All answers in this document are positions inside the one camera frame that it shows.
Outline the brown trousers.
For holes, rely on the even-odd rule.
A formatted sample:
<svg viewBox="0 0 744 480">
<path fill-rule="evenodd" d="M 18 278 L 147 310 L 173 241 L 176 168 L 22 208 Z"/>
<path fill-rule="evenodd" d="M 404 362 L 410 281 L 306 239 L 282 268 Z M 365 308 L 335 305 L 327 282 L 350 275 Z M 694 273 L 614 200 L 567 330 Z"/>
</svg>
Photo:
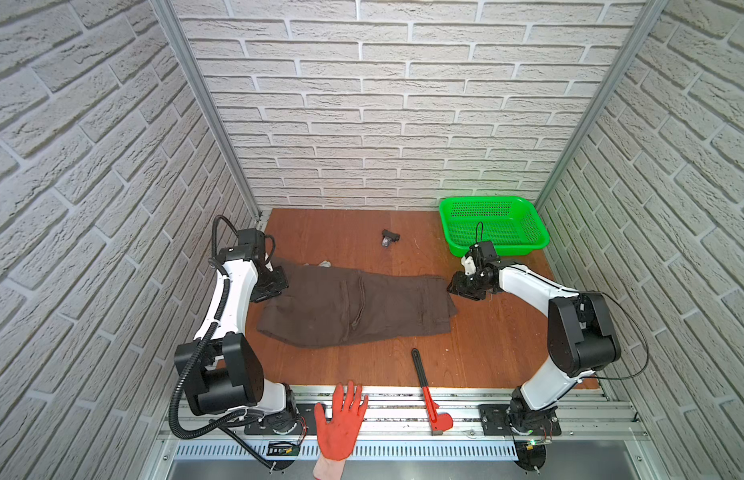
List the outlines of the brown trousers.
<svg viewBox="0 0 744 480">
<path fill-rule="evenodd" d="M 449 333 L 458 309 L 447 282 L 278 259 L 289 286 L 267 301 L 258 331 L 300 348 Z"/>
</svg>

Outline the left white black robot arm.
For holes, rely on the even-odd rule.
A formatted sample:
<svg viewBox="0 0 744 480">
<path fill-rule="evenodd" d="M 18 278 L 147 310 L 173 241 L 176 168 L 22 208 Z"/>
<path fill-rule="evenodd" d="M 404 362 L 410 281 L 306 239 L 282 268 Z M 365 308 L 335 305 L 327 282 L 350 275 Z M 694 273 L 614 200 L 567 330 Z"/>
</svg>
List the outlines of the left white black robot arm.
<svg viewBox="0 0 744 480">
<path fill-rule="evenodd" d="M 223 249 L 210 263 L 217 284 L 208 314 L 194 340 L 175 351 L 179 380 L 170 400 L 170 430 L 193 439 L 242 424 L 249 415 L 290 429 L 298 417 L 292 389 L 265 377 L 245 336 L 249 305 L 281 294 L 288 287 L 284 271 L 242 248 Z"/>
</svg>

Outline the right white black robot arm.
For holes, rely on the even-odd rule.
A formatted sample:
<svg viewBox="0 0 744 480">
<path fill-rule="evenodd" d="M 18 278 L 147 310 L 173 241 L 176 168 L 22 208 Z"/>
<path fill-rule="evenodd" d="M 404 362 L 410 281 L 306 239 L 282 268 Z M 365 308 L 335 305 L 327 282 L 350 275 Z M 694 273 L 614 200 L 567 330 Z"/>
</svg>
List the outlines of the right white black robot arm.
<svg viewBox="0 0 744 480">
<path fill-rule="evenodd" d="M 564 287 L 521 264 L 490 263 L 456 272 L 448 291 L 479 301 L 509 293 L 547 318 L 548 357 L 517 387 L 506 418 L 519 435 L 553 431 L 558 401 L 585 378 L 621 357 L 621 345 L 605 295 Z"/>
</svg>

